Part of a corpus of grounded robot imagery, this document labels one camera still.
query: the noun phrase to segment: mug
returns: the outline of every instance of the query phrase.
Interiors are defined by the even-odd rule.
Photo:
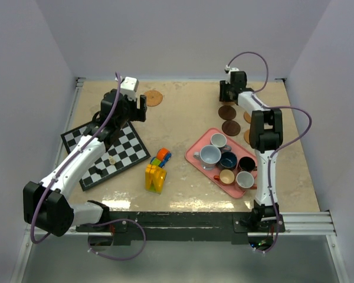
[[[223,152],[218,162],[220,170],[234,170],[237,166],[237,156],[233,152]]]
[[[205,170],[212,170],[221,157],[220,149],[213,145],[204,146],[200,152],[194,153],[194,158],[201,162]]]
[[[220,171],[219,175],[215,175],[214,179],[220,181],[224,185],[230,185],[235,181],[235,174],[228,169],[224,169]]]
[[[257,166],[255,165],[255,161],[252,157],[244,156],[240,158],[238,162],[238,170],[239,171],[257,171]]]
[[[227,145],[227,138],[221,133],[213,134],[210,143],[219,148],[221,152],[230,152],[232,150],[232,147]]]
[[[240,189],[250,189],[254,185],[254,177],[247,171],[241,171],[236,175],[236,183]]]

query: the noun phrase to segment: mug handle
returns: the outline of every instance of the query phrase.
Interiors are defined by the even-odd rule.
[[[201,157],[199,156],[199,152],[195,152],[193,157],[199,161],[201,161]]]
[[[222,152],[230,152],[231,150],[232,150],[232,147],[227,144],[222,148]]]

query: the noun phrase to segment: chessboard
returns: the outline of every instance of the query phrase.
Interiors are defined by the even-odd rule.
[[[81,125],[61,135],[68,154],[76,147],[88,124]],[[114,158],[114,165],[110,164],[109,156]],[[150,158],[150,154],[147,148],[132,124],[127,122],[111,148],[94,162],[94,165],[80,179],[81,188],[83,191],[89,190],[148,158]]]

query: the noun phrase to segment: yellow toy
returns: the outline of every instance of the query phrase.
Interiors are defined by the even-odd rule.
[[[148,164],[146,168],[146,190],[160,194],[166,177],[166,171],[159,166]]]

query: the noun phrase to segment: cable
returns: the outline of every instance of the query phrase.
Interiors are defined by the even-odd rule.
[[[88,144],[94,139],[96,138],[104,129],[104,127],[106,126],[106,124],[109,122],[110,118],[112,117],[113,113],[114,113],[114,109],[117,106],[118,103],[118,99],[119,99],[119,94],[120,94],[120,82],[121,82],[121,78],[120,78],[120,74],[116,72],[116,77],[118,80],[118,85],[117,85],[117,93],[116,93],[116,98],[114,99],[114,103],[113,103],[113,107],[110,110],[109,114],[107,115],[107,118],[105,119],[104,123],[101,125],[101,127],[99,127],[99,129],[95,132],[95,134],[86,142],[84,143],[84,145],[81,147],[80,150],[78,150],[77,152],[75,152],[70,158],[68,158],[65,163],[60,167],[60,169],[58,170],[58,172],[55,174],[55,176],[53,177],[53,179],[50,181],[50,184],[48,184],[48,186],[46,187],[46,190],[43,192],[37,207],[35,208],[34,214],[33,214],[33,218],[31,219],[31,226],[30,226],[30,239],[33,243],[41,243],[45,238],[47,238],[50,233],[47,233],[46,235],[44,235],[41,239],[37,240],[35,238],[34,235],[34,231],[35,231],[35,223],[37,221],[38,218],[38,214],[40,212],[41,206],[43,201],[45,200],[48,191],[51,189],[51,187],[53,186],[54,183],[57,182],[58,177],[60,176],[60,174],[62,174],[62,172],[64,171],[64,169],[66,169],[66,167],[72,162],[72,160],[74,160],[80,153],[83,152],[83,150],[88,146]]]
[[[262,61],[264,61],[264,63],[265,63],[265,67],[266,67],[265,83],[264,83],[264,85],[263,85],[259,90],[254,91],[254,93],[259,93],[260,91],[264,90],[264,88],[265,88],[266,85],[267,85],[267,81],[268,81],[268,79],[269,79],[269,66],[268,66],[268,64],[267,64],[267,62],[266,62],[266,60],[265,60],[265,58],[264,58],[262,55],[260,55],[260,54],[257,53],[257,52],[245,51],[245,52],[242,52],[242,53],[237,54],[234,58],[232,58],[232,60],[227,64],[227,66],[229,67],[229,66],[231,65],[231,63],[232,63],[237,57],[239,57],[239,56],[241,56],[241,55],[244,55],[244,54],[257,55],[257,56],[259,56],[259,57],[262,59]]]
[[[267,181],[268,181],[268,189],[269,189],[269,193],[270,193],[270,198],[271,198],[271,202],[273,204],[273,208],[274,208],[274,213],[276,214],[276,218],[277,218],[277,229],[276,229],[276,237],[274,238],[274,242],[270,245],[270,247],[268,249],[266,249],[265,251],[262,251],[264,253],[266,252],[270,252],[272,250],[272,248],[274,247],[274,245],[276,244],[277,242],[277,239],[278,239],[278,234],[279,234],[279,213],[278,213],[278,210],[277,210],[277,206],[276,206],[276,203],[274,201],[274,196],[273,196],[273,193],[271,191],[271,160],[273,158],[273,156],[279,152],[280,150],[286,148],[287,146],[293,144],[294,142],[300,140],[302,137],[304,137],[306,135],[306,133],[309,131],[309,129],[311,128],[312,126],[312,117],[311,115],[306,111],[306,110],[303,110],[301,108],[298,108],[298,107],[293,107],[293,106],[273,106],[273,107],[269,107],[269,106],[266,106],[264,105],[261,101],[259,101],[258,99],[256,99],[254,97],[254,95],[252,95],[252,99],[259,105],[261,106],[262,108],[266,108],[266,109],[292,109],[292,110],[298,110],[300,112],[303,112],[309,119],[309,122],[308,122],[308,126],[307,128],[304,130],[304,132],[302,132],[302,134],[300,134],[298,137],[296,137],[295,139],[293,139],[292,141],[289,141],[288,143],[282,145],[281,147],[279,147],[278,149],[276,149],[275,151],[273,151],[273,153],[270,155],[270,158],[269,158],[269,161],[267,163]]]
[[[99,255],[99,256],[102,256],[103,258],[107,258],[107,259],[112,259],[114,261],[128,261],[130,259],[133,259],[135,257],[137,257],[138,255],[140,255],[140,253],[144,250],[145,246],[146,246],[146,232],[144,231],[143,227],[137,223],[136,221],[134,220],[131,220],[131,219],[116,219],[116,220],[113,220],[113,221],[109,221],[109,222],[105,222],[105,223],[100,223],[100,224],[88,224],[88,226],[92,226],[92,227],[98,227],[98,226],[106,226],[108,224],[112,224],[112,223],[116,223],[116,222],[122,222],[122,221],[128,221],[128,222],[131,222],[131,223],[134,223],[136,226],[139,227],[140,231],[142,231],[142,234],[143,234],[143,244],[142,246],[140,247],[140,249],[133,255],[131,256],[127,256],[125,258],[121,258],[121,257],[116,257],[116,256],[111,256],[111,255],[106,255],[106,254],[103,254],[101,252],[97,252],[95,251],[92,246],[90,245],[90,240],[88,240],[88,252],[92,251],[94,254],[96,255]]]

